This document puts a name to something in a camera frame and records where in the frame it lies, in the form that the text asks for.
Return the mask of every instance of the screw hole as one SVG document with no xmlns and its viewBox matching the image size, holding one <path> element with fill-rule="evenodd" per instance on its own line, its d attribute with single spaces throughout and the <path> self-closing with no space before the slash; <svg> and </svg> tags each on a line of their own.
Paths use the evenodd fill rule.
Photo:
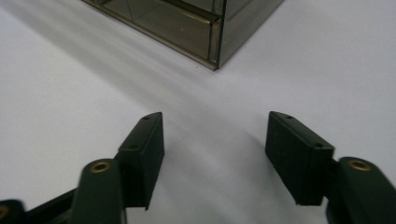
<svg viewBox="0 0 396 224">
<path fill-rule="evenodd" d="M 0 219 L 3 219 L 7 216 L 9 212 L 9 208 L 6 205 L 0 205 Z"/>
<path fill-rule="evenodd" d="M 99 161 L 91 167 L 91 172 L 93 173 L 101 173 L 110 168 L 110 163 L 107 161 Z"/>
<path fill-rule="evenodd" d="M 360 171 L 370 171 L 371 170 L 371 166 L 364 161 L 353 160 L 353 161 L 349 161 L 348 164 L 355 170 L 360 170 Z"/>
</svg>

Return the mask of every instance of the glass box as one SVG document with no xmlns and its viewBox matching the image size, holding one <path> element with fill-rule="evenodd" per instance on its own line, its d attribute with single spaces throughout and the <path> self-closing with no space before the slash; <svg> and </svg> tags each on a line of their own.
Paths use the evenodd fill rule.
<svg viewBox="0 0 396 224">
<path fill-rule="evenodd" d="M 219 69 L 283 0 L 82 0 Z"/>
</svg>

